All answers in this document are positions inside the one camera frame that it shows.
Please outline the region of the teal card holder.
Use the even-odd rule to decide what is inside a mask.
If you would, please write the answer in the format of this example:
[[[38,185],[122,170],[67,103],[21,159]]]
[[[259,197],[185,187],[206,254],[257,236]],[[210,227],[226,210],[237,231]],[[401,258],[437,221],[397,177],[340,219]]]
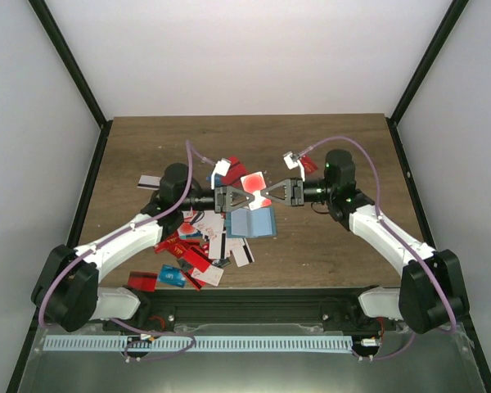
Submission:
[[[226,215],[224,220],[230,238],[275,237],[277,226],[274,209],[249,210],[241,208]]]

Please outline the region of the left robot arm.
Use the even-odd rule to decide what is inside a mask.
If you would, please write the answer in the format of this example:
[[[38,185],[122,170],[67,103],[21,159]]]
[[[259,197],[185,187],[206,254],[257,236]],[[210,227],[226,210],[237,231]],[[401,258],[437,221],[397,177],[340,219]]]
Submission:
[[[193,179],[190,167],[169,165],[158,190],[128,223],[86,245],[52,249],[31,295],[39,324],[75,332],[94,320],[118,319],[134,331],[144,329],[151,321],[150,309],[126,287],[102,288],[106,275],[173,235],[185,211],[227,213],[254,198],[233,186],[204,189]]]

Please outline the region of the white card red circle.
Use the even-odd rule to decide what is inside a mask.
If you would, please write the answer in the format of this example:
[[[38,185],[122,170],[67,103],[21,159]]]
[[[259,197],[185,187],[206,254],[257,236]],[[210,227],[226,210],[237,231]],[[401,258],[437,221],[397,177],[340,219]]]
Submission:
[[[264,175],[261,171],[242,176],[241,186],[245,192],[255,197],[248,205],[249,210],[266,208],[272,204],[269,199],[261,195],[261,191],[266,188]]]

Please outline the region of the white magnetic stripe card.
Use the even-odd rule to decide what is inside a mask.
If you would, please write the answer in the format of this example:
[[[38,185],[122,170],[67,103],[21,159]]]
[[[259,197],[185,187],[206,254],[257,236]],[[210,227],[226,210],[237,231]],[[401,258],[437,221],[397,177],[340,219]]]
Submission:
[[[236,240],[235,245],[231,247],[231,253],[239,268],[255,262],[249,243],[244,238]]]

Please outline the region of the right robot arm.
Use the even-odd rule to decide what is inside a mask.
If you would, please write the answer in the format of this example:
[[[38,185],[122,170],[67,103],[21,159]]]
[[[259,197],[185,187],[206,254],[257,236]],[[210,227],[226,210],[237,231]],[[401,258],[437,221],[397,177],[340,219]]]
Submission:
[[[349,324],[370,327],[377,317],[404,321],[423,334],[444,324],[453,326],[470,310],[462,268],[450,250],[437,251],[389,220],[356,183],[352,155],[329,151],[322,178],[286,178],[260,192],[286,206],[319,203],[348,232],[372,246],[400,276],[398,287],[373,287],[347,309]]]

